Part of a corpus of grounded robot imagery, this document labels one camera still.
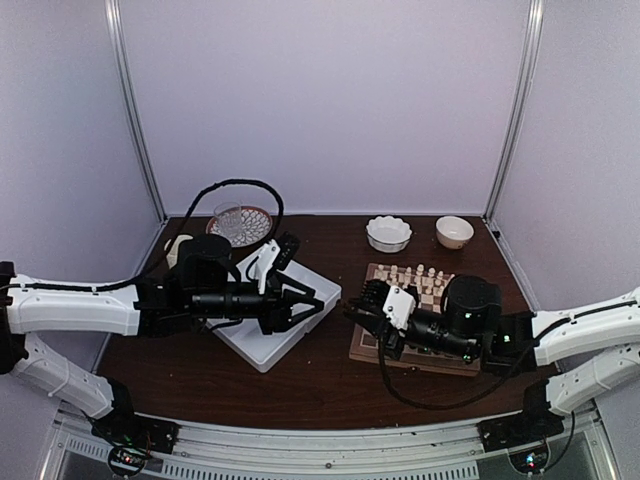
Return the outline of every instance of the wooden table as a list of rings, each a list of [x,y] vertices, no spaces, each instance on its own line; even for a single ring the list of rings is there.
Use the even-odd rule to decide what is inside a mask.
[[[292,216],[283,220],[301,239],[296,261],[342,286],[342,298],[360,292],[370,262],[433,265],[475,274],[500,285],[503,312],[527,309],[509,268],[480,219],[461,251],[441,247],[435,218],[410,217],[414,236],[401,253],[385,255],[367,244],[366,217]],[[204,232],[207,219],[192,219],[185,233]],[[152,255],[175,232],[172,219]],[[240,259],[250,252],[234,251]],[[377,365],[350,360],[353,324],[334,309],[268,373],[261,374],[213,334],[185,333],[163,339],[113,337],[100,374],[124,382],[137,411],[180,420],[257,428],[352,429],[420,425],[517,410],[525,387],[555,370],[521,375],[484,400],[458,410],[417,410],[385,390]],[[392,368],[395,386],[423,402],[451,403],[483,390],[496,378],[429,374]]]

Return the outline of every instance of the small white bowl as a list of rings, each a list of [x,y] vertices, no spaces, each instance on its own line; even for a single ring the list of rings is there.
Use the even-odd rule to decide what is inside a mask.
[[[411,226],[399,218],[376,217],[367,224],[369,245],[383,253],[397,253],[409,244]]]
[[[440,217],[436,222],[436,237],[443,247],[459,250],[473,237],[473,227],[460,217]]]

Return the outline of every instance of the white wall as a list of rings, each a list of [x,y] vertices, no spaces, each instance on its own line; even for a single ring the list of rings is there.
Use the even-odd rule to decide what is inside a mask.
[[[543,308],[640,285],[640,3],[547,2],[497,222]],[[640,383],[598,401],[637,479]]]
[[[228,177],[289,213],[484,210],[526,0],[137,0],[122,18],[163,202]],[[252,191],[221,199],[271,206]]]
[[[102,0],[0,2],[0,259],[45,279],[129,276],[157,228]],[[90,367],[102,334],[46,337]],[[57,403],[0,377],[0,471],[35,478]]]

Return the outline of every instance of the clear glass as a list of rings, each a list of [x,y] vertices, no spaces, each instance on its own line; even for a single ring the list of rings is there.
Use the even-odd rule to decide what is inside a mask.
[[[218,205],[214,211],[223,237],[235,238],[242,233],[242,207],[236,202]]]

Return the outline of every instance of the decorative plate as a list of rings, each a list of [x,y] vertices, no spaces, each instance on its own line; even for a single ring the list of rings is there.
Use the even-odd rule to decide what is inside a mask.
[[[231,242],[233,248],[248,247],[259,242],[271,230],[271,215],[258,207],[242,207],[242,232],[233,238],[226,237],[220,232],[216,217],[209,220],[207,233],[215,233]]]

